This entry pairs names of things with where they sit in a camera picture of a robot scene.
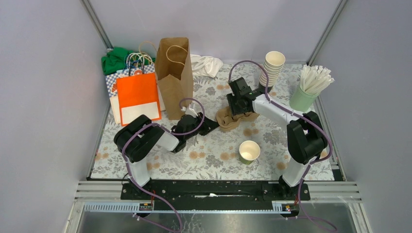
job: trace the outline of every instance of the brown paper bag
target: brown paper bag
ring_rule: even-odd
[[[189,39],[185,37],[161,39],[154,70],[168,118],[180,120],[184,114],[179,107],[180,100],[193,97]],[[182,103],[182,106],[187,107],[190,102],[187,100]]]

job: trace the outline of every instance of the brown cardboard object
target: brown cardboard object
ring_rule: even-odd
[[[238,127],[242,120],[254,121],[258,116],[259,114],[252,112],[232,116],[230,108],[225,107],[218,110],[216,113],[216,121],[218,122],[220,129],[223,132],[227,132]]]
[[[185,37],[161,39],[154,69],[168,119],[180,120],[180,117],[184,114],[179,107],[180,100],[193,97],[193,73],[189,39]],[[182,106],[187,107],[190,102],[190,100],[187,100],[182,103]]]

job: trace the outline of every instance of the white wall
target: white wall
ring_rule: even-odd
[[[191,53],[223,61],[263,61],[278,50],[306,61],[339,0],[91,0],[114,46],[137,50],[186,36]]]
[[[108,104],[79,0],[0,1],[0,232],[61,232]]]
[[[412,1],[349,1],[315,64],[342,162],[374,233],[411,232]]]

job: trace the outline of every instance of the floral tablecloth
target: floral tablecloth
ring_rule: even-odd
[[[231,90],[227,78],[232,65],[224,65],[215,79],[194,77],[193,97],[205,107],[206,117],[215,120],[216,112],[228,106],[226,94]],[[297,87],[302,65],[285,65],[270,95],[289,105],[289,98]],[[244,77],[252,89],[258,86],[260,70],[253,64],[238,65],[233,79]],[[157,121],[170,129],[177,120],[170,121],[165,111]],[[110,112],[96,153],[91,178],[121,179],[126,174],[124,160],[113,143],[121,129]],[[260,145],[261,154],[251,165],[239,161],[239,146],[245,140]],[[152,179],[202,179],[202,180],[277,180],[288,166],[290,155],[286,132],[264,116],[254,122],[242,122],[236,129],[223,133],[219,128],[206,136],[188,140],[179,153],[171,153],[155,146],[147,155],[147,168]],[[306,176],[307,180],[333,180],[329,161],[316,163]]]

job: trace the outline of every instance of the green paper cup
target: green paper cup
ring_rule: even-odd
[[[249,165],[260,155],[260,147],[254,141],[244,141],[239,147],[240,161]]]
[[[306,112],[312,106],[316,97],[318,97],[318,95],[309,95],[298,86],[289,100],[289,105],[297,111]]]

